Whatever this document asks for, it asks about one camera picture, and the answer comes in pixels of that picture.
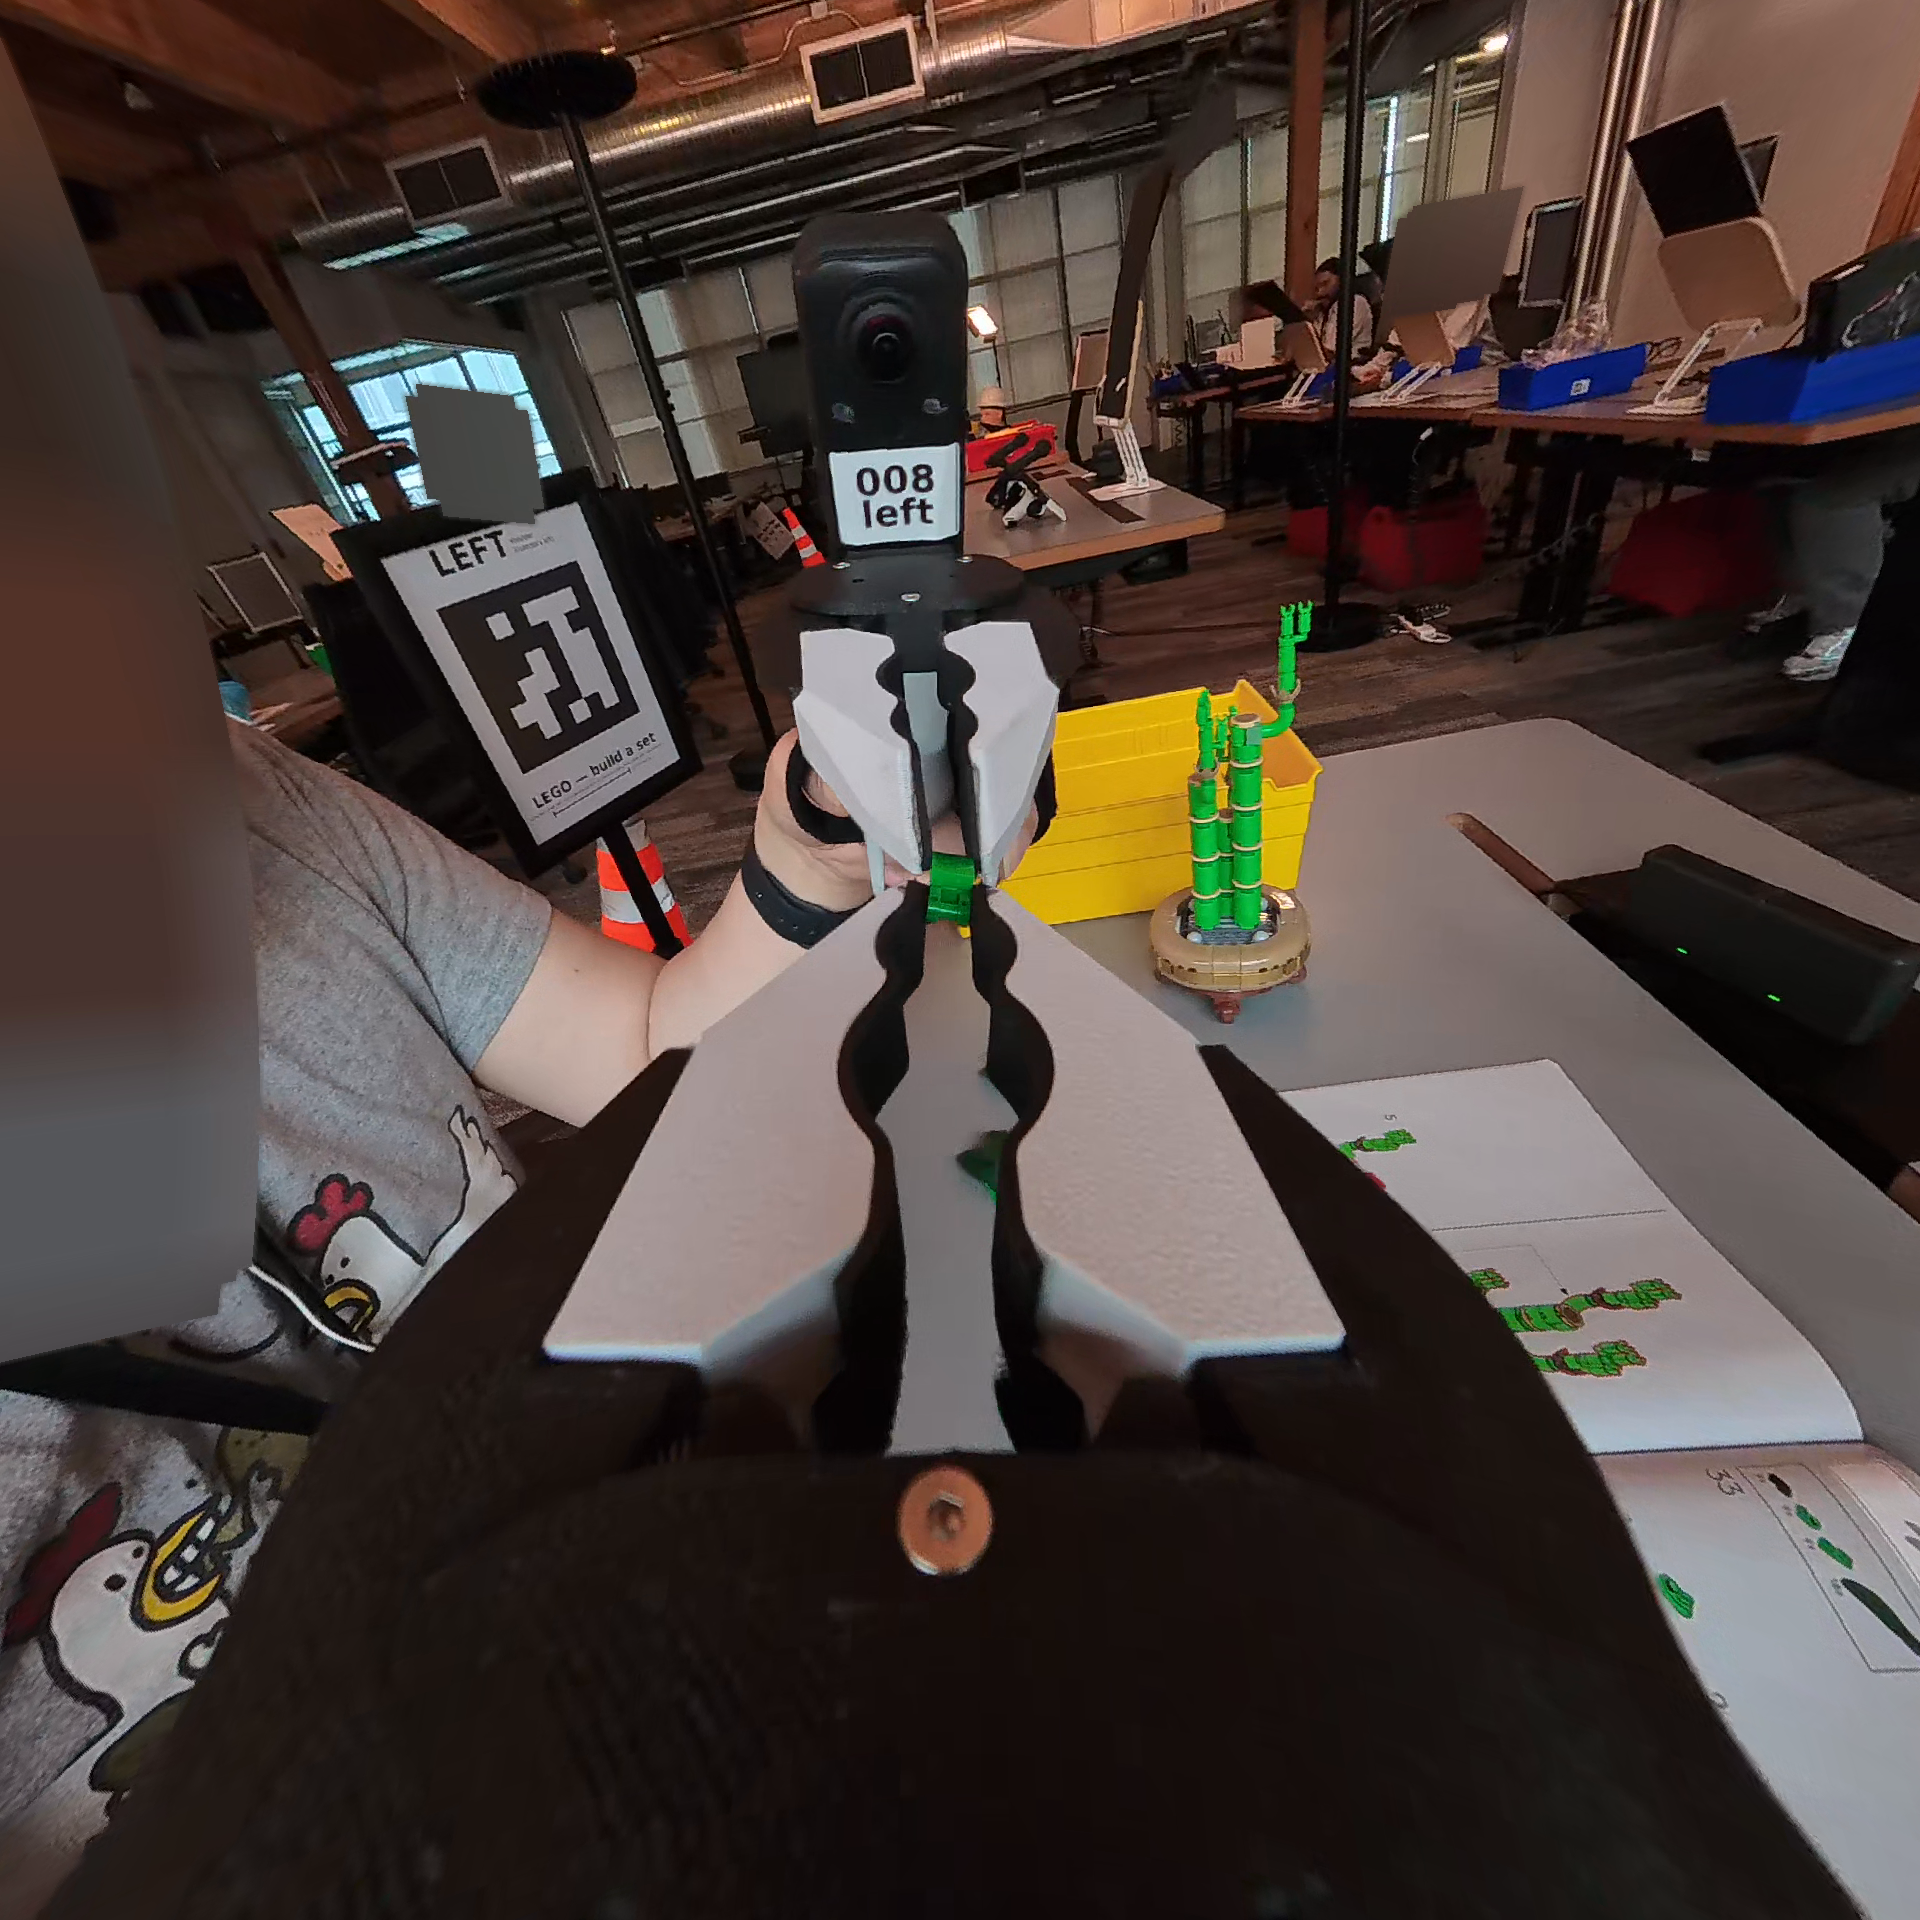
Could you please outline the grey background table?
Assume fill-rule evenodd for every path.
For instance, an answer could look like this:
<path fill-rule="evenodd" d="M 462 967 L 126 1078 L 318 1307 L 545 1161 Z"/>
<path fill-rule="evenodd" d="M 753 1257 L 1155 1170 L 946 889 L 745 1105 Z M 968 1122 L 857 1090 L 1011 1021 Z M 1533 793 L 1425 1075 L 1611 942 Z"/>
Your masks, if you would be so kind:
<path fill-rule="evenodd" d="M 1217 503 L 1177 486 L 1092 498 L 1097 481 L 1073 465 L 1054 465 L 1041 481 L 1064 516 L 1006 525 L 1001 509 L 987 506 L 990 476 L 969 478 L 965 548 L 1006 559 L 1035 582 L 1080 585 L 1122 570 L 1149 548 L 1212 537 L 1227 519 Z"/>

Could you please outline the blue plastic bin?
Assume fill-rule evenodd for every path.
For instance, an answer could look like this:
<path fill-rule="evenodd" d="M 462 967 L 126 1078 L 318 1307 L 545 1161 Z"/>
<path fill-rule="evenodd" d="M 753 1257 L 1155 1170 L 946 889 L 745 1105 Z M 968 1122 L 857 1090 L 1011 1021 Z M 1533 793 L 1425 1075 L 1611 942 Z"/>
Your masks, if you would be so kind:
<path fill-rule="evenodd" d="M 1704 418 L 1710 426 L 1792 426 L 1917 395 L 1917 334 L 1829 357 L 1765 353 L 1717 369 Z"/>
<path fill-rule="evenodd" d="M 1616 398 L 1632 390 L 1645 363 L 1645 343 L 1582 353 L 1541 365 L 1514 363 L 1498 375 L 1498 404 L 1507 412 L 1541 414 L 1579 399 Z"/>

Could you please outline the black framed marker sign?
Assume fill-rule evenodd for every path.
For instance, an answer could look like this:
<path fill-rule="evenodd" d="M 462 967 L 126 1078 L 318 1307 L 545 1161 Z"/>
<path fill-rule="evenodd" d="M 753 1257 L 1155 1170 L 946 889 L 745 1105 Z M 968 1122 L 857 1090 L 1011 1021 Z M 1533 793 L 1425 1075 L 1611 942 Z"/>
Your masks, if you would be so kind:
<path fill-rule="evenodd" d="M 662 627 L 588 471 L 530 522 L 416 509 L 334 535 L 529 876 L 705 767 Z"/>

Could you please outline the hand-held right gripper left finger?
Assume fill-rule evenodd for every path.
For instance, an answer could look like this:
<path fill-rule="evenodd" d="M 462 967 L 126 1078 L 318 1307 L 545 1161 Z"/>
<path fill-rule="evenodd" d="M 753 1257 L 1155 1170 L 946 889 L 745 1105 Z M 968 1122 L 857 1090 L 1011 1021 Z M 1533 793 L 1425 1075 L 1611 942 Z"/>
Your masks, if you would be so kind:
<path fill-rule="evenodd" d="M 909 893 L 882 893 L 690 1052 L 545 1335 L 768 1395 L 824 1452 L 890 1446 L 905 1235 L 881 1116 L 908 1073 Z"/>

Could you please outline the white air vent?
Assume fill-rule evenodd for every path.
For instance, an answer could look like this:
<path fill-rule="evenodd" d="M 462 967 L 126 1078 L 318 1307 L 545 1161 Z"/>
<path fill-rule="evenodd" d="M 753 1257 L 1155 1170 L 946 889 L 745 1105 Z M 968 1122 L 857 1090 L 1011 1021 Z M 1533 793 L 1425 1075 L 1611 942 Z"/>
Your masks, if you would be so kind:
<path fill-rule="evenodd" d="M 440 229 L 513 203 L 492 145 L 472 137 L 387 163 L 393 191 L 414 229 Z"/>
<path fill-rule="evenodd" d="M 801 47 L 801 59 L 817 125 L 925 98 L 922 34 L 912 19 L 813 39 Z"/>

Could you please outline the green lego bamboo model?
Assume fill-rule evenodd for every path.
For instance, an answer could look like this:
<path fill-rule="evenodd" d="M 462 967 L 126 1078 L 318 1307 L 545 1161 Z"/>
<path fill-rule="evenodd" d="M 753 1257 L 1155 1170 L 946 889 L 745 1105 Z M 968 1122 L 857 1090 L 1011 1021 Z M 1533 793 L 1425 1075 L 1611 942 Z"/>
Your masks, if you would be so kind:
<path fill-rule="evenodd" d="M 1313 636 L 1313 602 L 1284 604 L 1277 636 L 1277 708 L 1262 721 L 1196 698 L 1196 764 L 1187 783 L 1192 883 L 1149 922 L 1156 979 L 1204 999 L 1221 1023 L 1242 1005 L 1307 974 L 1313 932 L 1296 893 L 1264 879 L 1264 748 L 1291 737 L 1299 653 Z"/>

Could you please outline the person's left forearm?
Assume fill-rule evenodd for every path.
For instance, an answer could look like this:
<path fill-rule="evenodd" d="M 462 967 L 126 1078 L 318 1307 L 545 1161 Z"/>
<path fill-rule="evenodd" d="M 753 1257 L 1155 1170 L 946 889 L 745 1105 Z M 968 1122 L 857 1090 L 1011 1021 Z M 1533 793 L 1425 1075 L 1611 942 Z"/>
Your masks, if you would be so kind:
<path fill-rule="evenodd" d="M 555 916 L 472 1078 L 584 1127 L 653 1058 L 692 1047 L 809 951 L 766 926 L 740 883 L 681 953 L 642 953 Z"/>

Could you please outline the black laptop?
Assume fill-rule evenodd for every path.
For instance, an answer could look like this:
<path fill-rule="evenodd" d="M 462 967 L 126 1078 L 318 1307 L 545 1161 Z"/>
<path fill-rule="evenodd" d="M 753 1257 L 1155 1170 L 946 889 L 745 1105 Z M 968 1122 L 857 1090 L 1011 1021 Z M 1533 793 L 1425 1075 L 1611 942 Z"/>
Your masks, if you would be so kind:
<path fill-rule="evenodd" d="M 1762 214 L 1779 134 L 1741 142 L 1729 109 L 1683 114 L 1625 142 L 1661 238 Z"/>

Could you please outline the white laptop stand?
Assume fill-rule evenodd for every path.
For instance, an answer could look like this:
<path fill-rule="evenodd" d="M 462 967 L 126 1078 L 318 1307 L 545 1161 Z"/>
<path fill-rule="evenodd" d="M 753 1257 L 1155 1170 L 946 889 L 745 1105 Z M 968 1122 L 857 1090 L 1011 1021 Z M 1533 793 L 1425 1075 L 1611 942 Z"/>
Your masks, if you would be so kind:
<path fill-rule="evenodd" d="M 1686 381 L 1715 340 L 1732 332 L 1732 348 L 1741 348 L 1762 330 L 1787 326 L 1802 318 L 1803 300 L 1779 233 L 1761 214 L 1667 236 L 1660 266 L 1693 340 L 1652 399 L 1635 412 L 1689 417 L 1704 412 L 1705 394 Z"/>

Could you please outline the black monitor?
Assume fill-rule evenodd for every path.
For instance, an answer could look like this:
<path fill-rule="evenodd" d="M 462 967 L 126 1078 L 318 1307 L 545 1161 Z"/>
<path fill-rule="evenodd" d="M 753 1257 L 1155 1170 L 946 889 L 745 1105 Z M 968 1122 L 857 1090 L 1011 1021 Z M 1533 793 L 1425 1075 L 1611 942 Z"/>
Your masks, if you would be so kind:
<path fill-rule="evenodd" d="M 736 372 L 753 426 L 738 437 L 779 460 L 809 453 L 809 383 L 798 332 L 736 357 Z"/>

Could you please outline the lego instruction booklet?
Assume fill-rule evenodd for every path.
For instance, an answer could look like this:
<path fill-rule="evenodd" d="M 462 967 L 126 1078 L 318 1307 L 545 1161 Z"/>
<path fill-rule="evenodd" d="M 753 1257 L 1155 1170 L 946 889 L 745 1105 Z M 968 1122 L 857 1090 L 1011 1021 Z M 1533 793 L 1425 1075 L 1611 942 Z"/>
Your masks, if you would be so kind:
<path fill-rule="evenodd" d="M 1556 1062 L 1289 1102 L 1556 1396 L 1698 1683 L 1866 1915 L 1917 1915 L 1916 1469 Z"/>

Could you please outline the black wrist band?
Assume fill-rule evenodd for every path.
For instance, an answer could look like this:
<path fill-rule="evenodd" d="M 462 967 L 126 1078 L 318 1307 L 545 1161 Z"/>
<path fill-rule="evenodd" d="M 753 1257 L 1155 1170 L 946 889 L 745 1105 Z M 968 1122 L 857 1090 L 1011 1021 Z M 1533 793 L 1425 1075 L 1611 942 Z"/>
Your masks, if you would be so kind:
<path fill-rule="evenodd" d="M 821 945 L 874 899 L 870 860 L 859 841 L 755 838 L 740 860 L 738 885 L 768 931 L 801 948 Z"/>

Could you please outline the white tilted stand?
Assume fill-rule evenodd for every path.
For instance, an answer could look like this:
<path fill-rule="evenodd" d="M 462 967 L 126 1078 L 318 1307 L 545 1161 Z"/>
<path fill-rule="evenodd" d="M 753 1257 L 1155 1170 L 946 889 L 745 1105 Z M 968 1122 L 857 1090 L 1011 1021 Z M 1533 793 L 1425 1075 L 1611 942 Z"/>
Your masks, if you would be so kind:
<path fill-rule="evenodd" d="M 1134 426 L 1144 311 L 1146 305 L 1136 294 L 1131 305 L 1113 309 L 1107 326 L 1090 326 L 1075 337 L 1065 421 L 1068 457 L 1085 474 L 1092 471 L 1082 431 L 1083 414 L 1092 409 L 1092 423 L 1118 460 L 1118 476 L 1107 486 L 1094 486 L 1092 498 L 1144 495 L 1164 490 L 1164 482 L 1149 476 L 1146 467 Z"/>

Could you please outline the person's left hand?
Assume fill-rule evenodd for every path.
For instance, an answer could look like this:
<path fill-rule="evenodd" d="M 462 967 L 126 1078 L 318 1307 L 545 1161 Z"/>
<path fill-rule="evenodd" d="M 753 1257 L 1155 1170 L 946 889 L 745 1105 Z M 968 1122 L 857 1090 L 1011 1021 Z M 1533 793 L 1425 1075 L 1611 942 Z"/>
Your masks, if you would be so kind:
<path fill-rule="evenodd" d="M 755 846 L 761 866 L 774 876 L 782 887 L 796 899 L 829 907 L 835 913 L 862 907 L 874 899 L 874 871 L 866 844 L 859 831 L 848 844 L 829 844 L 813 829 L 804 827 L 788 798 L 786 770 L 801 751 L 801 737 L 788 729 L 779 737 L 772 754 L 766 761 L 761 798 L 755 822 Z M 819 775 L 808 773 L 803 782 L 808 802 L 832 815 L 837 822 L 851 818 L 837 793 Z M 1008 846 L 1011 869 L 1018 869 L 1026 847 L 1038 831 L 1049 822 L 1049 802 L 1041 798 L 1028 807 L 1021 829 Z M 949 855 L 965 853 L 965 835 L 956 813 L 941 815 L 932 826 L 932 846 Z M 901 869 L 892 858 L 884 862 L 882 885 L 904 885 L 918 871 Z"/>

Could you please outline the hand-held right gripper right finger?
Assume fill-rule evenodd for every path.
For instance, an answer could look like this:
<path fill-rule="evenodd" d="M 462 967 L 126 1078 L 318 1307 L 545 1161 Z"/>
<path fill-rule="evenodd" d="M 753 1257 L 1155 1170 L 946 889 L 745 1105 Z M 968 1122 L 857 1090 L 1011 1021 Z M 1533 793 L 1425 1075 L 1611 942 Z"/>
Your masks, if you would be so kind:
<path fill-rule="evenodd" d="M 1001 1422 L 1083 1445 L 1120 1385 L 1332 1353 L 1344 1329 L 1194 1034 L 993 889 L 971 903 L 995 1186 Z"/>

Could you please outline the long wooden desk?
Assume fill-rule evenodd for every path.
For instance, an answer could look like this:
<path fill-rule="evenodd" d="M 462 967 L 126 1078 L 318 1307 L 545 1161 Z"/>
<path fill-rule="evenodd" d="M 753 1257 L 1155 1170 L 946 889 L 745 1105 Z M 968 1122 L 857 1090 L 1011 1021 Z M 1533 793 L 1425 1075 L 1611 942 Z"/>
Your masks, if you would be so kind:
<path fill-rule="evenodd" d="M 1704 414 L 1644 414 L 1642 404 L 1650 390 L 1652 383 L 1644 377 L 1624 395 L 1572 399 L 1570 404 L 1532 414 L 1498 403 L 1496 370 L 1433 375 L 1409 399 L 1384 403 L 1372 390 L 1360 395 L 1352 407 L 1348 426 L 1429 423 L 1521 427 L 1538 434 L 1577 434 L 1618 442 L 1675 442 L 1685 445 L 1822 447 L 1873 438 L 1917 423 L 1916 395 L 1802 423 L 1713 423 Z"/>

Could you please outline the yellow plastic bin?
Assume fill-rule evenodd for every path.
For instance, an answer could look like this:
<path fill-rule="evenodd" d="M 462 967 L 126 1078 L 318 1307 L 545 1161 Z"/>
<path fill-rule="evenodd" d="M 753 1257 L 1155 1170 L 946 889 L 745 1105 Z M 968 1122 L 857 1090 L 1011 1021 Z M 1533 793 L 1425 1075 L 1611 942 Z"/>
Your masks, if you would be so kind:
<path fill-rule="evenodd" d="M 1192 883 L 1187 786 L 1201 689 L 1060 710 L 1056 818 L 1001 892 L 1046 924 L 1149 915 Z M 1264 742 L 1262 876 L 1291 889 L 1321 761 L 1299 734 Z"/>

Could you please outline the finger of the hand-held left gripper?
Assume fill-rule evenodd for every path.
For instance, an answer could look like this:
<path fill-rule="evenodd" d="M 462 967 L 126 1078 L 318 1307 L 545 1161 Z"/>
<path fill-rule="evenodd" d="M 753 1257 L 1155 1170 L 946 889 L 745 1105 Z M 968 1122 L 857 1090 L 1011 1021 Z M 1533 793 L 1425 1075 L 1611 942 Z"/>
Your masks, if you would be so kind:
<path fill-rule="evenodd" d="M 922 765 L 897 644 L 874 630 L 804 630 L 796 724 L 809 765 L 869 846 L 878 879 L 886 866 L 922 876 Z"/>
<path fill-rule="evenodd" d="M 1018 865 L 1013 846 L 1035 802 L 1054 738 L 1054 679 L 1021 620 L 985 620 L 952 634 L 969 673 L 952 708 L 956 798 L 969 858 L 990 887 Z"/>

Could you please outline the large black device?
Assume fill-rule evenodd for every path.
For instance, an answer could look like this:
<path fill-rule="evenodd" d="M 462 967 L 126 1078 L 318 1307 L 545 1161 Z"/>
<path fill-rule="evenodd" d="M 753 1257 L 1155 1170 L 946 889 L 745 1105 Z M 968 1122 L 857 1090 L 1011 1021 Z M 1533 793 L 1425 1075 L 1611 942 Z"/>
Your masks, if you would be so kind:
<path fill-rule="evenodd" d="M 1556 892 L 1625 953 L 1827 1042 L 1859 1047 L 1916 1013 L 1916 942 L 1691 847 L 1657 846 Z"/>

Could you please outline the red bean bag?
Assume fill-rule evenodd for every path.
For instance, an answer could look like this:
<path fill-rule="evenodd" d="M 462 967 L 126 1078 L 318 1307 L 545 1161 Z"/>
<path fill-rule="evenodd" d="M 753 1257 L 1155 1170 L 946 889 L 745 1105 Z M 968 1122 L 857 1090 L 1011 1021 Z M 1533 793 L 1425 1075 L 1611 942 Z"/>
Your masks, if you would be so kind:
<path fill-rule="evenodd" d="M 1472 585 L 1481 575 L 1488 531 L 1485 503 L 1470 486 L 1425 495 L 1403 509 L 1374 503 L 1362 486 L 1352 486 L 1341 555 L 1358 567 L 1362 585 L 1384 593 Z"/>
<path fill-rule="evenodd" d="M 1713 490 L 1656 503 L 1630 522 L 1606 590 L 1667 618 L 1761 609 L 1780 585 L 1772 527 L 1761 490 Z"/>

